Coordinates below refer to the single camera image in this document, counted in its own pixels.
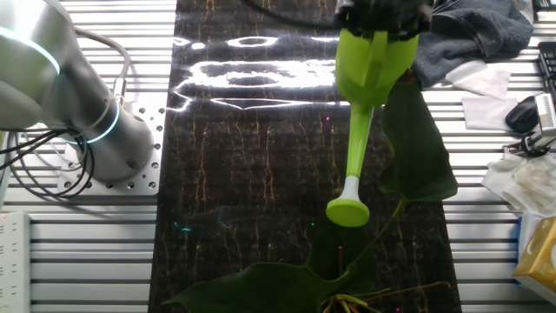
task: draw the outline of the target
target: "black marble mat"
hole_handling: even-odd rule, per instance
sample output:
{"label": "black marble mat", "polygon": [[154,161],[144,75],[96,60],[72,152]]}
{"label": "black marble mat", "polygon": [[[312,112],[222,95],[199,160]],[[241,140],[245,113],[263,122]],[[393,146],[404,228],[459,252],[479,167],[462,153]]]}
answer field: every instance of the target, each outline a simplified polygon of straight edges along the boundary
{"label": "black marble mat", "polygon": [[[279,5],[313,21],[334,10],[322,0]],[[185,312],[161,302],[253,263],[303,264],[348,153],[334,34],[280,25],[236,0],[181,0],[175,35],[151,313]],[[380,120],[377,112],[360,186],[371,236],[397,204],[378,191],[390,159]],[[390,297],[379,310],[461,312],[440,203],[407,208],[376,254],[381,289],[452,284]]]}

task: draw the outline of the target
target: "green watering can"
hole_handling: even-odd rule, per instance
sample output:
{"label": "green watering can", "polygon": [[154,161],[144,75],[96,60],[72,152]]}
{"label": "green watering can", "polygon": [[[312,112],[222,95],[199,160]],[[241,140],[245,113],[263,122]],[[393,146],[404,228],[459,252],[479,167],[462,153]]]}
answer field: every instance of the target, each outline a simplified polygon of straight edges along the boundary
{"label": "green watering can", "polygon": [[347,173],[340,197],[328,203],[327,217],[344,227],[368,222],[368,207],[359,199],[359,178],[375,108],[386,104],[398,78],[414,62],[419,38],[388,42],[385,31],[374,33],[372,41],[342,30],[336,52],[336,84],[351,104]]}

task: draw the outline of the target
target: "gray cloth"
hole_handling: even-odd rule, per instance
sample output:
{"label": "gray cloth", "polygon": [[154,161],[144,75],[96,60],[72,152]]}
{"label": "gray cloth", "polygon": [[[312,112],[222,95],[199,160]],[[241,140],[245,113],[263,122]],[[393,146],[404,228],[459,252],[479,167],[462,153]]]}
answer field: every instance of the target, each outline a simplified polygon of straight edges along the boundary
{"label": "gray cloth", "polygon": [[437,6],[432,31],[421,34],[413,70],[422,87],[465,62],[517,54],[533,26],[511,0],[458,0]]}

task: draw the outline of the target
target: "computer mouse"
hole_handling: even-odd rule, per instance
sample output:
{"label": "computer mouse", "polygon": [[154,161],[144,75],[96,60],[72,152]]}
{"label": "computer mouse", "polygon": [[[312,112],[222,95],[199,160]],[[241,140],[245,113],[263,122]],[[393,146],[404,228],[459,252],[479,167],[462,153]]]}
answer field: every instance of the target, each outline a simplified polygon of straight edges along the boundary
{"label": "computer mouse", "polygon": [[527,97],[513,108],[506,116],[506,124],[519,133],[531,131],[539,123],[539,112],[535,97]]}

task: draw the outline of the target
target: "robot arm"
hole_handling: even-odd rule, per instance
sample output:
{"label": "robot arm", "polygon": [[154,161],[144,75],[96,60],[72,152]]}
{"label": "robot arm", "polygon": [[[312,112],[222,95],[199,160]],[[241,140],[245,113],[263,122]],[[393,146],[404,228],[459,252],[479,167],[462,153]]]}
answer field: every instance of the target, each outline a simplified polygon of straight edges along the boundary
{"label": "robot arm", "polygon": [[147,124],[122,106],[124,88],[116,80],[115,95],[95,72],[58,0],[0,1],[0,129],[41,121],[80,130],[92,143],[94,178],[117,182],[139,171],[154,149]]}

